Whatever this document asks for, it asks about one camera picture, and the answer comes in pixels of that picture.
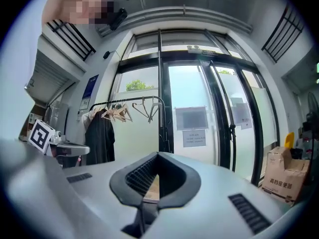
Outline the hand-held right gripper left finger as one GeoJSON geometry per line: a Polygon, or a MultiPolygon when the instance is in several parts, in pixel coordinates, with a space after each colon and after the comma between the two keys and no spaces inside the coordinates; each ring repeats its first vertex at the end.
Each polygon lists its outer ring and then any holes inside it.
{"type": "Polygon", "coordinates": [[[110,189],[126,206],[140,208],[143,199],[158,175],[157,152],[115,172],[110,179],[110,189]]]}

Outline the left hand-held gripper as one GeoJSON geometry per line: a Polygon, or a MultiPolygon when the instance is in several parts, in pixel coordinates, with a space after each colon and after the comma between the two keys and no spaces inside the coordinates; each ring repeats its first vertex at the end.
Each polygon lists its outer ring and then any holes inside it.
{"type": "Polygon", "coordinates": [[[63,140],[60,131],[38,119],[29,134],[28,142],[42,154],[55,158],[62,168],[78,166],[81,158],[90,152],[90,147],[86,145],[63,140]]]}

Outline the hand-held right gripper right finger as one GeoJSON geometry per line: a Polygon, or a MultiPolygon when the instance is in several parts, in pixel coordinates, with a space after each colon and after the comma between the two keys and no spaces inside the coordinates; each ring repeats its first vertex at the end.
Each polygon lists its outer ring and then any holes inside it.
{"type": "Polygon", "coordinates": [[[195,197],[201,186],[201,178],[197,171],[165,152],[157,154],[157,174],[159,209],[185,206],[195,197]]]}

